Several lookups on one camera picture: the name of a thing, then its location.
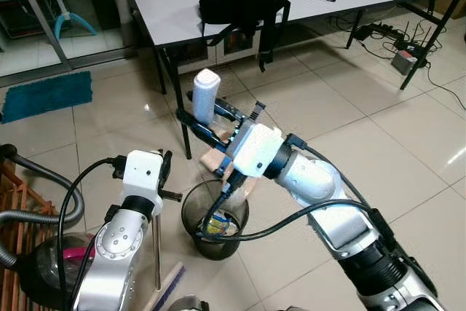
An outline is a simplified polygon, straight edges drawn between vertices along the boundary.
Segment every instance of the black cable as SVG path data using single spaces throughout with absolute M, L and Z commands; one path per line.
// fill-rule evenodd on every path
M 463 104 L 463 102 L 461 102 L 461 99 L 459 98 L 459 96 L 454 91 L 451 91 L 450 89 L 447 89 L 446 87 L 442 87 L 441 85 L 436 84 L 431 80 L 431 78 L 430 78 L 431 63 L 428 62 L 426 66 L 427 66 L 427 79 L 429 79 L 430 84 L 432 84 L 432 85 L 434 85 L 436 87 L 439 87 L 441 89 L 444 89 L 445 91 L 448 91 L 449 93 L 453 94 L 453 96 L 455 98 L 457 98 L 457 100 L 458 100 L 459 104 L 461 105 L 461 107 L 466 111 L 466 106 Z
M 382 43 L 382 47 L 383 47 L 384 49 L 386 49 L 387 51 L 390 51 L 392 54 L 396 54 L 396 53 L 397 53 L 396 51 L 391 50 L 391 49 L 389 49 L 388 47 L 385 47 L 385 44 L 392 45 L 392 47 L 394 47 L 394 48 L 396 49 L 394 43 L 392 43 L 392 42 L 383 42 L 383 43 Z
M 62 303 L 63 303 L 63 311 L 68 311 L 68 297 L 66 294 L 66 275 L 65 275 L 65 264 L 63 260 L 63 232 L 65 228 L 65 215 L 66 215 L 66 208 L 68 207 L 69 201 L 73 194 L 75 188 L 77 188 L 78 184 L 81 180 L 92 170 L 96 169 L 99 165 L 102 164 L 112 164 L 114 161 L 113 158 L 105 158 L 104 160 L 99 160 L 94 164 L 87 167 L 79 176 L 74 180 L 68 192 L 66 192 L 65 199 L 63 200 L 63 204 L 61 205 L 60 209 L 60 218 L 58 220 L 58 233 L 57 233 L 57 267 L 58 267 L 58 279 L 60 281 L 60 289 L 62 293 Z
M 293 221 L 301 218 L 302 216 L 311 213 L 312 211 L 315 211 L 317 209 L 321 208 L 327 208 L 332 205 L 349 205 L 352 207 L 356 207 L 359 209 L 364 210 L 365 212 L 370 211 L 370 208 L 367 207 L 366 205 L 359 203 L 355 200 L 326 200 L 320 203 L 316 203 L 313 205 L 310 205 L 308 207 L 305 207 L 299 211 L 296 211 L 295 213 L 289 215 L 287 218 L 283 219 L 282 221 L 276 223 L 274 226 L 269 227 L 268 229 L 264 229 L 262 231 L 256 232 L 256 233 L 251 233 L 249 235 L 240 235 L 240 236 L 220 236 L 220 235 L 202 235 L 204 238 L 207 238 L 209 240 L 217 241 L 217 242 L 245 242 L 249 240 L 258 240 L 259 238 L 266 237 L 268 235 L 271 235 L 272 233 L 275 233 L 279 229 L 282 229 L 286 225 L 292 223 Z
M 417 44 L 419 43 L 419 41 L 415 41 L 415 39 L 416 39 L 417 37 L 422 36 L 422 35 L 425 34 L 425 29 L 424 29 L 424 27 L 422 27 L 422 23 L 423 23 L 424 21 L 427 21 L 427 20 L 426 20 L 426 19 L 423 19 L 423 20 L 420 20 L 420 21 L 417 23 L 417 25 L 419 26 L 419 29 L 421 30 L 421 32 L 417 33 L 417 34 L 413 37 L 413 42 L 415 42 L 415 43 L 417 43 Z M 441 30 L 441 32 L 440 32 L 440 34 L 443 34 L 443 33 L 445 33 L 445 32 L 447 32 L 447 28 L 446 28 L 446 27 L 443 27 L 442 30 Z M 438 38 L 437 38 L 437 39 L 435 40 L 434 44 L 433 44 L 433 48 L 431 48 L 431 49 L 429 50 L 429 52 L 435 52 L 435 51 L 441 49 L 442 47 L 443 47 L 442 43 L 440 43 L 440 41 L 439 41 Z
M 377 33 L 377 32 L 372 32 L 370 37 L 375 40 L 380 40 L 380 39 L 386 38 L 387 36 L 385 36 L 384 34 Z
M 393 60 L 393 58 L 385 58 L 384 56 L 377 55 L 375 52 L 370 51 L 370 50 L 367 48 L 367 46 L 366 46 L 364 43 L 362 43 L 361 40 L 356 40 L 356 41 L 357 41 L 357 42 L 361 45 L 361 47 L 363 47 L 369 54 L 374 55 L 374 56 L 376 56 L 376 57 L 378 57 L 378 58 L 382 58 L 382 59 L 384 59 L 384 60 Z
M 92 239 L 89 242 L 89 245 L 86 248 L 86 252 L 84 253 L 84 257 L 82 258 L 81 266 L 79 267 L 78 275 L 76 276 L 76 280 L 74 281 L 74 286 L 73 286 L 73 291 L 71 292 L 71 297 L 70 297 L 70 304 L 69 304 L 69 309 L 73 309 L 73 303 L 74 300 L 78 294 L 78 290 L 81 287 L 82 280 L 84 279 L 84 273 L 86 272 L 86 266 L 89 261 L 89 256 L 90 252 L 92 251 L 92 248 L 94 248 L 94 243 L 95 243 L 95 238 L 97 235 L 94 235 Z
M 339 172 L 341 179 L 343 180 L 344 184 L 348 186 L 349 190 L 355 194 L 356 198 L 367 208 L 370 208 L 371 206 L 369 205 L 368 201 L 364 198 L 364 196 L 358 191 L 358 189 L 351 183 L 350 180 L 323 154 L 321 154 L 319 151 L 313 149 L 312 147 L 306 146 L 304 148 L 306 151 L 309 153 L 315 155 L 317 158 L 320 160 L 323 160 L 324 162 L 327 162 L 330 164 L 332 167 L 336 169 L 336 171 Z

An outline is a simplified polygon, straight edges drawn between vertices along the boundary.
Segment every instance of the white floor tile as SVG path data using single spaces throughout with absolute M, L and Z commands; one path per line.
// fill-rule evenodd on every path
M 31 43 L 17 49 L 8 49 L 3 54 L 0 75 L 7 75 L 37 68 L 38 43 Z
M 93 162 L 118 154 L 127 155 L 140 149 L 171 150 L 173 152 L 170 177 L 165 188 L 180 192 L 202 181 L 195 160 L 186 160 L 178 126 L 171 115 L 153 119 L 126 129 L 78 140 L 81 171 Z M 101 224 L 110 204 L 119 203 L 122 182 L 111 177 L 112 169 L 102 166 L 83 180 L 82 190 L 86 200 L 86 223 L 88 227 Z
M 102 33 L 95 36 L 75 36 L 71 38 L 73 43 L 73 57 L 91 55 L 97 52 L 107 51 L 107 44 Z
M 103 31 L 103 37 L 108 50 L 120 49 L 123 45 L 122 32 L 119 28 Z
M 462 293 L 465 289 L 464 200 L 447 189 L 392 226 L 401 245 L 433 279 L 440 300 L 451 310 L 463 310 L 466 302 Z M 263 304 L 268 311 L 286 310 L 290 305 L 306 310 L 365 310 L 353 284 L 333 260 L 263 300 Z
M 329 158 L 388 221 L 448 186 L 367 118 L 308 144 Z
M 48 42 L 39 42 L 39 57 L 37 67 L 46 67 L 60 63 L 60 58 L 53 46 Z
M 59 149 L 42 153 L 38 156 L 30 157 L 29 160 L 65 176 L 71 182 L 73 182 L 79 175 L 76 144 L 71 144 L 69 146 L 64 146 Z M 56 212 L 60 212 L 62 201 L 66 195 L 66 189 L 53 181 L 42 178 L 32 170 L 25 169 L 19 165 L 16 166 L 16 175 L 23 180 L 26 180 L 28 185 L 40 194 L 44 200 L 51 200 L 52 204 L 55 206 Z M 73 200 L 71 200 L 68 205 L 67 213 L 72 211 L 73 207 L 74 203 Z M 68 228 L 69 232 L 84 232 L 85 230 L 84 216 L 77 224 Z
M 220 78 L 221 83 L 217 90 L 217 97 L 222 98 L 225 96 L 230 96 L 237 94 L 239 92 L 246 91 L 246 87 L 243 83 L 238 79 L 236 74 L 230 68 L 211 68 L 212 71 L 216 72 Z M 192 74 L 183 74 L 180 76 L 180 83 L 181 83 L 181 92 L 183 93 L 183 101 L 186 105 L 186 110 L 191 111 L 191 102 L 189 102 L 188 98 L 186 97 L 186 92 L 193 89 L 193 81 L 194 77 L 198 72 L 194 72 Z M 167 87 L 167 95 L 165 95 L 165 100 L 170 107 L 170 110 L 175 112 L 178 105 L 176 103 L 176 96 L 175 90 L 173 89 L 172 83 L 170 80 L 165 76 L 165 85 Z
M 465 121 L 429 95 L 420 95 L 372 120 L 449 184 L 465 175 Z
M 466 178 L 462 178 L 451 187 L 463 197 L 466 197 Z
M 0 143 L 13 143 L 23 157 L 76 142 L 71 108 L 2 124 L 0 130 Z
M 309 42 L 293 45 L 290 52 L 312 70 L 364 54 L 356 45 L 347 50 L 341 44 L 339 37 L 332 35 L 321 36 Z
M 140 58 L 124 58 L 121 60 L 101 63 L 91 67 L 85 67 L 83 71 L 90 71 L 92 80 L 111 78 L 113 76 L 121 76 L 134 71 L 154 71 L 157 74 L 155 66 L 152 67 L 149 60 Z
M 438 51 L 445 59 L 455 63 L 466 71 L 466 26 L 458 26 L 447 30 L 439 36 L 443 47 Z
M 368 55 L 315 70 L 315 73 L 364 114 L 372 114 L 421 94 L 413 85 L 400 90 L 398 76 Z
M 265 311 L 265 308 L 264 308 L 263 304 L 261 302 L 259 302 L 258 304 L 250 307 L 246 311 Z
M 231 67 L 248 89 L 260 87 L 308 71 L 305 65 L 285 50 L 279 50 L 274 53 L 274 62 L 265 66 L 266 71 L 264 73 L 261 73 L 258 61 L 255 58 L 245 58 L 235 61 Z
M 392 225 L 400 244 L 436 285 L 447 310 L 466 309 L 465 210 L 465 200 L 447 189 Z
M 60 38 L 59 42 L 61 49 L 63 50 L 67 58 L 76 57 L 74 54 L 73 41 L 71 38 Z
M 74 107 L 76 137 L 88 138 L 169 114 L 154 84 L 142 71 L 92 82 L 92 102 Z
M 308 72 L 254 90 L 285 133 L 307 140 L 363 117 L 322 79 Z
M 290 306 L 309 311 L 365 310 L 355 287 L 333 260 L 292 282 L 262 303 L 267 311 L 286 310 Z
M 381 55 L 386 55 L 387 51 L 376 51 Z M 381 60 L 376 58 L 388 71 L 392 72 L 396 75 L 401 82 L 406 78 L 397 71 L 397 69 L 391 65 L 391 60 Z M 462 67 L 461 65 L 455 63 L 452 60 L 446 59 L 444 55 L 440 53 L 434 53 L 427 57 L 427 60 L 431 63 L 431 69 L 429 72 L 431 80 L 434 83 L 439 85 L 444 85 L 449 82 L 452 82 L 461 76 L 465 75 L 466 68 Z M 413 76 L 412 80 L 409 82 L 408 87 L 414 85 L 415 87 L 419 88 L 422 91 L 429 91 L 435 89 L 435 85 L 429 82 L 427 78 L 427 67 L 419 68 L 415 75 Z
M 301 209 L 285 189 L 265 178 L 259 180 L 248 201 L 245 234 L 266 229 Z M 241 243 L 239 252 L 261 299 L 330 258 L 304 217 L 273 235 Z
M 162 211 L 162 276 L 183 262 L 181 278 L 162 311 L 182 296 L 194 294 L 209 303 L 211 310 L 246 310 L 259 299 L 238 254 L 223 261 L 210 261 L 199 255 L 181 223 L 181 205 L 167 202 Z M 135 300 L 131 310 L 142 310 L 154 291 L 154 260 L 151 233 L 144 241 L 144 256 L 138 269 Z
M 453 28 L 462 28 L 465 29 L 466 27 L 466 17 L 460 17 L 457 19 L 450 18 L 449 21 L 446 23 L 446 27 L 448 29 L 453 29 Z
M 457 94 L 463 105 L 466 106 L 466 76 L 445 84 L 443 87 Z M 437 87 L 434 90 L 429 91 L 428 94 L 463 119 L 466 119 L 466 111 L 462 108 L 457 98 L 455 98 L 451 92 Z

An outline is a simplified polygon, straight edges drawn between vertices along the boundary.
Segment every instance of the electrical cable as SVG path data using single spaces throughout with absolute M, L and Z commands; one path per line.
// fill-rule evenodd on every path
M 365 212 L 370 211 L 370 208 L 367 207 L 366 205 L 359 203 L 355 200 L 325 200 L 320 203 L 316 203 L 313 205 L 309 205 L 308 207 L 305 207 L 301 210 L 296 211 L 295 213 L 289 215 L 287 218 L 283 219 L 282 221 L 276 223 L 275 225 L 269 227 L 268 229 L 264 229 L 262 231 L 256 232 L 256 233 L 251 233 L 249 235 L 239 235 L 239 236 L 220 236 L 220 235 L 204 235 L 204 232 L 202 232 L 202 236 L 204 238 L 207 238 L 209 240 L 217 241 L 217 242 L 246 242 L 249 240 L 258 240 L 259 238 L 266 237 L 268 235 L 271 235 L 272 233 L 275 233 L 279 229 L 282 229 L 288 224 L 291 224 L 293 221 L 301 218 L 302 216 L 311 213 L 312 211 L 315 211 L 317 209 L 321 208 L 327 208 L 329 206 L 333 205 L 349 205 L 352 207 L 359 208 L 361 210 L 364 210 Z
M 66 192 L 65 199 L 61 205 L 60 209 L 60 218 L 58 220 L 58 233 L 57 233 L 57 267 L 58 267 L 58 279 L 60 281 L 60 290 L 62 293 L 62 303 L 63 303 L 63 311 L 68 311 L 68 297 L 66 293 L 66 275 L 65 275 L 65 264 L 63 259 L 63 232 L 65 226 L 65 215 L 66 215 L 66 208 L 68 207 L 68 203 L 71 199 L 71 196 L 77 188 L 78 184 L 81 180 L 92 170 L 96 169 L 96 167 L 102 164 L 112 164 L 114 158 L 105 158 L 104 160 L 98 160 L 97 162 L 91 164 L 87 167 L 79 176 L 74 180 L 68 192 Z
M 394 47 L 394 48 L 396 49 L 394 43 L 392 43 L 392 42 L 383 42 L 383 43 L 382 43 L 382 47 L 383 47 L 384 49 L 386 49 L 386 51 L 390 51 L 392 54 L 396 54 L 396 51 L 391 50 L 391 49 L 389 49 L 388 47 L 385 47 L 385 44 L 392 45 L 392 47 Z
M 429 79 L 430 84 L 432 84 L 432 85 L 434 85 L 436 87 L 439 87 L 439 88 L 453 94 L 453 96 L 455 98 L 457 98 L 457 100 L 458 100 L 459 104 L 461 105 L 461 107 L 466 111 L 466 106 L 463 104 L 463 102 L 461 102 L 461 99 L 459 98 L 459 96 L 454 91 L 451 91 L 450 89 L 447 89 L 446 87 L 442 87 L 441 85 L 436 84 L 431 80 L 431 78 L 430 78 L 430 67 L 431 67 L 431 65 L 432 64 L 430 62 L 427 62 L 427 65 L 426 65 L 427 66 L 427 79 Z
M 382 59 L 384 59 L 384 60 L 393 60 L 393 58 L 386 58 L 386 57 L 384 57 L 384 56 L 377 55 L 375 52 L 370 51 L 370 50 L 367 48 L 367 46 L 366 46 L 364 43 L 362 43 L 361 40 L 357 40 L 357 39 L 356 39 L 356 41 L 357 41 L 357 42 L 361 45 L 361 47 L 363 47 L 369 54 L 374 55 L 374 56 L 376 56 L 376 57 L 378 57 L 378 58 L 382 58 Z
M 70 296 L 70 303 L 69 303 L 69 309 L 73 309 L 73 304 L 74 300 L 78 294 L 78 290 L 81 287 L 82 280 L 84 279 L 84 274 L 86 272 L 86 266 L 89 261 L 89 256 L 92 251 L 92 248 L 94 248 L 94 243 L 95 243 L 95 238 L 97 237 L 97 234 L 92 237 L 91 241 L 89 242 L 89 245 L 86 248 L 86 252 L 84 253 L 84 256 L 82 258 L 81 266 L 79 267 L 78 275 L 76 276 L 76 280 L 74 281 L 74 286 L 73 290 L 71 292 Z

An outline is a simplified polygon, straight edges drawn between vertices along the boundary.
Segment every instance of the power strip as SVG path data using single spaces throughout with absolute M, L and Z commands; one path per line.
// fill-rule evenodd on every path
M 370 25 L 362 25 L 355 32 L 355 38 L 363 41 L 369 37 L 373 32 L 379 33 L 383 36 L 387 36 L 394 40 L 404 40 L 404 34 L 393 28 L 392 25 L 381 25 L 371 23 Z

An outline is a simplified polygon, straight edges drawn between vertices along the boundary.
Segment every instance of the gray hose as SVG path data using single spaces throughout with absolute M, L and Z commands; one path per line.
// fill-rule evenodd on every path
M 56 182 L 57 184 L 61 185 L 65 189 L 69 189 L 71 186 L 71 182 L 64 178 L 62 175 L 51 171 L 50 169 L 46 169 L 35 162 L 27 160 L 26 158 L 21 157 L 18 154 L 14 154 L 9 157 L 10 160 L 15 162 L 18 165 L 23 166 L 24 168 L 28 168 L 45 178 L 48 178 L 51 181 Z M 73 201 L 74 201 L 74 208 L 73 210 L 66 214 L 65 222 L 67 224 L 75 224 L 84 213 L 84 199 L 82 198 L 82 194 L 78 189 L 75 189 L 73 192 Z M 21 221 L 21 222 L 31 222 L 33 224 L 58 224 L 58 215 L 42 215 L 36 213 L 30 213 L 28 211 L 22 210 L 6 210 L 0 212 L 0 225 L 2 225 L 6 221 Z M 4 246 L 3 242 L 0 241 L 0 264 L 5 266 L 8 269 L 14 269 L 15 264 L 17 261 L 17 256 L 13 253 L 10 253 L 7 248 Z

